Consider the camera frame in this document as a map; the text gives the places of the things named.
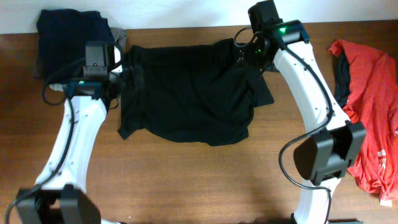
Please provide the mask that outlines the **black polo shirt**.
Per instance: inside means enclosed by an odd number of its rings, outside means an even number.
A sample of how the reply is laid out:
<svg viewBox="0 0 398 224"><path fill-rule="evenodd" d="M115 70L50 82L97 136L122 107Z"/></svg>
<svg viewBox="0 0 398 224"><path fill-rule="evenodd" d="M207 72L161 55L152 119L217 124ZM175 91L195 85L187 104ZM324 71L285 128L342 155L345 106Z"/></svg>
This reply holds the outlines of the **black polo shirt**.
<svg viewBox="0 0 398 224"><path fill-rule="evenodd" d="M173 142L236 144L257 107L274 99L248 51L232 39L211 45L144 48L126 55L119 135L146 129Z"/></svg>

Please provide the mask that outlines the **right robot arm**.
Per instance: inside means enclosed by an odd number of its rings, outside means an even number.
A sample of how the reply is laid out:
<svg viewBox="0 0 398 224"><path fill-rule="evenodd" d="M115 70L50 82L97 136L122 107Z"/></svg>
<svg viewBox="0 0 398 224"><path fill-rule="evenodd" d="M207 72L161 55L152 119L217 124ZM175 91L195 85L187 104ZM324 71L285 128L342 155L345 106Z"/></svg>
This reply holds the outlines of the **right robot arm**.
<svg viewBox="0 0 398 224"><path fill-rule="evenodd" d="M366 130L336 102L299 20L283 21L274 1L256 3L248 15L254 48L244 60L282 74L305 126L305 134L285 144L278 156L283 175L301 189L298 207L275 223L329 223L333 193L353 166Z"/></svg>

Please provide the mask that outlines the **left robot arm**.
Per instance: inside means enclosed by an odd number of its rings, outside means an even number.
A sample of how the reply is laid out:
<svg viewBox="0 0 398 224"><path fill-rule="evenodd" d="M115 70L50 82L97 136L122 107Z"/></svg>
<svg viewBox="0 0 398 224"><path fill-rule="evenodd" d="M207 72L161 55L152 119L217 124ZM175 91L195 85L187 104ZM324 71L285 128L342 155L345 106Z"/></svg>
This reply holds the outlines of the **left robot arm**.
<svg viewBox="0 0 398 224"><path fill-rule="evenodd" d="M123 62L119 44L87 42L85 57L46 79L45 87L62 87L62 124L35 185L18 191L6 223L13 209L22 223L108 223L86 194L86 175L97 133L123 86Z"/></svg>

